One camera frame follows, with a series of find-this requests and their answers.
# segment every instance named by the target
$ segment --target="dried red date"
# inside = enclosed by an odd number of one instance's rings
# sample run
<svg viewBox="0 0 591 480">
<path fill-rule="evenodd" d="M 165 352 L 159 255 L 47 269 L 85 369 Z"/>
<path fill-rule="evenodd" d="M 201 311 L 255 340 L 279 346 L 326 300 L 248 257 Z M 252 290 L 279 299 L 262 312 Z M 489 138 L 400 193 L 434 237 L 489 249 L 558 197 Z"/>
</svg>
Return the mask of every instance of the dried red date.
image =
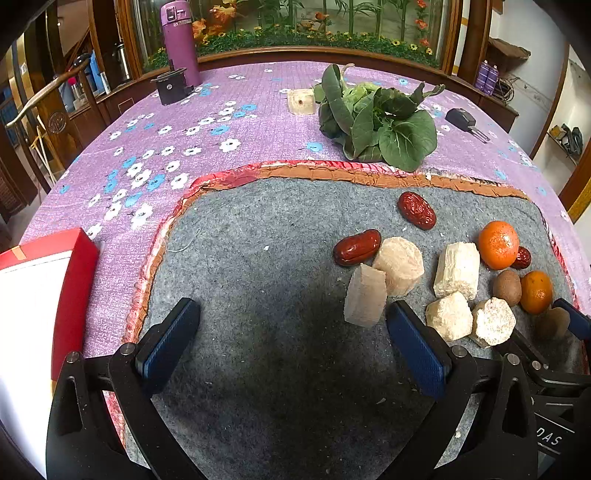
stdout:
<svg viewBox="0 0 591 480">
<path fill-rule="evenodd" d="M 366 230 L 343 238 L 333 248 L 333 257 L 343 267 L 357 265 L 373 257 L 381 244 L 382 235 L 377 230 Z"/>
<path fill-rule="evenodd" d="M 406 220 L 423 230 L 430 230 L 437 222 L 435 211 L 414 192 L 404 192 L 398 199 L 398 208 Z"/>
<path fill-rule="evenodd" d="M 531 265 L 531 254 L 530 251 L 525 247 L 519 247 L 517 250 L 517 258 L 511 265 L 516 270 L 523 270 Z"/>
</svg>

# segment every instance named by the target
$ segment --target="purple tablecloth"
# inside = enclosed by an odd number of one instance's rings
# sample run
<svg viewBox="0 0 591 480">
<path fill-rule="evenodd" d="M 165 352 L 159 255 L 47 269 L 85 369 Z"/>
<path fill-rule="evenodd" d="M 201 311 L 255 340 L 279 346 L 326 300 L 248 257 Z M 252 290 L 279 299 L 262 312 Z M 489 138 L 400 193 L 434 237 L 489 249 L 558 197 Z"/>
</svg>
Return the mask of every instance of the purple tablecloth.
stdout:
<svg viewBox="0 0 591 480">
<path fill-rule="evenodd" d="M 84 353 L 112 353 L 121 343 L 134 284 L 161 219 L 200 176 L 269 160 L 343 160 L 319 131 L 315 115 L 287 111 L 287 91 L 319 82 L 324 63 L 283 62 L 203 73 L 199 92 L 163 107 L 157 93 L 127 110 L 76 159 L 47 196 L 22 242 L 82 227 L 101 254 L 89 303 Z M 414 79 L 350 68 L 346 80 L 395 86 Z M 483 144 L 444 119 L 467 109 L 492 142 Z M 514 186 L 540 208 L 591 313 L 591 271 L 574 227 L 550 185 L 511 137 L 474 103 L 452 92 L 423 103 L 438 147 L 421 171 L 443 171 Z"/>
</svg>

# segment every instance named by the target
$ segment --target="metal screw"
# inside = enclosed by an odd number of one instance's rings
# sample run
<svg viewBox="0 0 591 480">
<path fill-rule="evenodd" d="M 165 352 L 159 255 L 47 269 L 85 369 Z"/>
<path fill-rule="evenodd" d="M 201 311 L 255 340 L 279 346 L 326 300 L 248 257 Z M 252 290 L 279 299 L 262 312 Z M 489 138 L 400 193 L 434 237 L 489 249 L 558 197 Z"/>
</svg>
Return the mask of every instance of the metal screw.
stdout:
<svg viewBox="0 0 591 480">
<path fill-rule="evenodd" d="M 452 346 L 452 353 L 458 358 L 464 358 L 468 351 L 462 345 Z"/>
<path fill-rule="evenodd" d="M 507 360 L 509 360 L 511 365 L 519 365 L 519 357 L 514 353 L 507 355 Z"/>
<path fill-rule="evenodd" d="M 78 352 L 70 352 L 66 355 L 66 362 L 73 364 L 74 362 L 77 362 L 79 358 L 80 354 Z"/>
<path fill-rule="evenodd" d="M 119 348 L 119 353 L 121 355 L 129 355 L 130 353 L 134 353 L 135 350 L 135 343 L 124 343 Z"/>
</svg>

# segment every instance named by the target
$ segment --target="aquarium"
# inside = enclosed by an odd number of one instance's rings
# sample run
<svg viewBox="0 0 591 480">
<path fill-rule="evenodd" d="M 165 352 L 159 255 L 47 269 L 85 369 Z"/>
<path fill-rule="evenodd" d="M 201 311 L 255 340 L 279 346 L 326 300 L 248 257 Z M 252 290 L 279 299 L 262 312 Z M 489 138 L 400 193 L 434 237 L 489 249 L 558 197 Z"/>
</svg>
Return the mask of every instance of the aquarium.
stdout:
<svg viewBox="0 0 591 480">
<path fill-rule="evenodd" d="M 168 65 L 160 7 L 129 0 L 144 71 Z M 200 55 L 241 48 L 355 48 L 441 65 L 453 0 L 190 0 Z"/>
</svg>

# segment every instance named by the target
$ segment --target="mandarin orange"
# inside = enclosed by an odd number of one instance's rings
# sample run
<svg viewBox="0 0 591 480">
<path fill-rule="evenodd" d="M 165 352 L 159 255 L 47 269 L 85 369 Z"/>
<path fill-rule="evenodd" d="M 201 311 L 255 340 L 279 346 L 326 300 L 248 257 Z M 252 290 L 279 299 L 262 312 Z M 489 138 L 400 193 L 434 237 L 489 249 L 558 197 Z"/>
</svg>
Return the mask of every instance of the mandarin orange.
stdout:
<svg viewBox="0 0 591 480">
<path fill-rule="evenodd" d="M 521 279 L 521 307 L 532 315 L 542 313 L 552 302 L 552 281 L 540 270 L 532 270 Z"/>
<path fill-rule="evenodd" d="M 517 258 L 518 250 L 519 237 L 506 222 L 491 222 L 478 236 L 480 257 L 493 270 L 503 270 L 511 266 Z"/>
</svg>

